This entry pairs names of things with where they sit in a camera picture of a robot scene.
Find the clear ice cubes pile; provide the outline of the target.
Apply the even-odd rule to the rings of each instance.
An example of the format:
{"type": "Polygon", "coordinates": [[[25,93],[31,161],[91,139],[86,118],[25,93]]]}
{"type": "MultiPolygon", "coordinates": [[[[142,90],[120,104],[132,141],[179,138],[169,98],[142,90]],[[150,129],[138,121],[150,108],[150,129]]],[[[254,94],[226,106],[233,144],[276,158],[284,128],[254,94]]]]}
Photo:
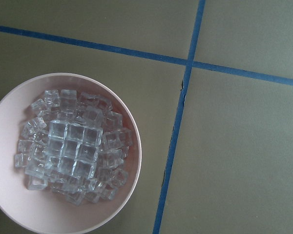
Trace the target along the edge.
{"type": "Polygon", "coordinates": [[[126,184],[125,160],[132,132],[110,99],[75,90],[46,90],[30,106],[14,166],[23,168],[27,188],[50,189],[80,205],[114,199],[126,184]]]}

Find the pink bowl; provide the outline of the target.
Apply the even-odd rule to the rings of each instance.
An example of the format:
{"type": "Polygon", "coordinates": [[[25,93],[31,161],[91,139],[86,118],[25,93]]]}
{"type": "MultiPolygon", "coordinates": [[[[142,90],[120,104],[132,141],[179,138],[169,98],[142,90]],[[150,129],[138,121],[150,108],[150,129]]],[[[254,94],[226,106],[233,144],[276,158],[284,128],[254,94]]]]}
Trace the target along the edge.
{"type": "Polygon", "coordinates": [[[126,205],[137,184],[142,163],[141,140],[135,120],[125,103],[109,88],[91,78],[71,73],[52,73],[32,78],[0,101],[0,209],[14,222],[40,234],[83,234],[110,221],[126,205]],[[24,173],[14,167],[14,154],[29,105],[48,89],[73,89],[109,98],[123,123],[133,133],[125,169],[127,183],[112,201],[75,206],[48,191],[30,191],[24,173]]]}

